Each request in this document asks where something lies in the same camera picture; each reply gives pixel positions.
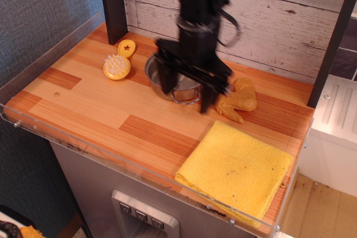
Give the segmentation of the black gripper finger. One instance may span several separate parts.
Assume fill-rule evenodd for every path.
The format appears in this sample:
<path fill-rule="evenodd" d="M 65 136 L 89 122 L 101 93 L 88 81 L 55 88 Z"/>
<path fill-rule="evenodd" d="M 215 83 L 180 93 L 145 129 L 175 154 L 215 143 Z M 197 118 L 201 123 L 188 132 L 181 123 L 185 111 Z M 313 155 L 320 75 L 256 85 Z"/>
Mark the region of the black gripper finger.
<path fill-rule="evenodd" d="M 202 86 L 201 109 L 200 109 L 201 114 L 206 113 L 208 108 L 211 105 L 214 105 L 216 103 L 218 95 L 219 95 L 219 92 L 217 90 L 211 88 L 209 85 L 204 84 Z"/>
<path fill-rule="evenodd" d="M 161 58 L 158 70 L 162 91 L 164 94 L 168 94 L 177 85 L 179 72 L 176 58 Z"/>

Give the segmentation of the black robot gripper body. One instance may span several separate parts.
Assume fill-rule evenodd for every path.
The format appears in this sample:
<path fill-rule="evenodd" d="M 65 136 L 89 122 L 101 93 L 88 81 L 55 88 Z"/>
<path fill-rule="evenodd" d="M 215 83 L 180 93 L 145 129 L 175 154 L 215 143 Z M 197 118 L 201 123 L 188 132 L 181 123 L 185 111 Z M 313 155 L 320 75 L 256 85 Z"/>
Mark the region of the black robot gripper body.
<path fill-rule="evenodd" d="M 159 61 L 176 58 L 178 73 L 209 85 L 220 94 L 230 91 L 228 77 L 231 69 L 216 55 L 219 25 L 179 27 L 179 40 L 157 39 Z"/>

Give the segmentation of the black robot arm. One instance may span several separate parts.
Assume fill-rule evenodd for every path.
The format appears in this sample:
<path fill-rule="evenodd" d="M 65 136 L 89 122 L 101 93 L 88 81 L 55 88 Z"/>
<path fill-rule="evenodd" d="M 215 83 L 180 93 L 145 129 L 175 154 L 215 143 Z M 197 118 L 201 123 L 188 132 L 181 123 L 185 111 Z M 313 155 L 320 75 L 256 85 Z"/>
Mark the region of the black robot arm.
<path fill-rule="evenodd" d="M 179 0 L 179 40 L 158 39 L 158 73 L 162 91 L 172 91 L 180 74 L 203 86 L 201 112 L 225 94 L 232 70 L 218 58 L 216 47 L 222 7 L 228 0 Z"/>

